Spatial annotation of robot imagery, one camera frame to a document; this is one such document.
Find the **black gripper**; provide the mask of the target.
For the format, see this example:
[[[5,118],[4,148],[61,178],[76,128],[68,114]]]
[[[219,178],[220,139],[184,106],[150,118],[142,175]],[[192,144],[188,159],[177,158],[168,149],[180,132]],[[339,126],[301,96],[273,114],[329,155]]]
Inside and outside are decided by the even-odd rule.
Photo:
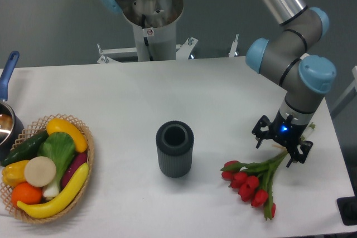
[[[313,147],[313,142],[309,140],[301,141],[301,135],[307,124],[299,125],[295,121],[293,115],[283,116],[280,111],[277,112],[273,122],[270,122],[269,118],[263,115],[252,130],[252,134],[257,141],[255,147],[259,148],[264,140],[273,139],[287,148],[287,152],[290,155],[290,160],[286,165],[287,168],[292,163],[304,164]]]

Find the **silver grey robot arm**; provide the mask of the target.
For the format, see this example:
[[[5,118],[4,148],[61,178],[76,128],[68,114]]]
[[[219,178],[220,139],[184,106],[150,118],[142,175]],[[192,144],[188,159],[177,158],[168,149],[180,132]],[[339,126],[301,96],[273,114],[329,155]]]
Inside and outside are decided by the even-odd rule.
[[[100,0],[132,25],[139,61],[187,60],[190,43],[176,47],[176,23],[183,0]],[[258,143],[271,139],[286,147],[292,162],[304,163],[312,143],[301,135],[336,77],[334,64],[308,55],[329,29],[329,18],[303,0],[263,0],[283,32],[273,41],[252,43],[245,56],[255,72],[286,90],[273,121],[263,116],[253,129]]]

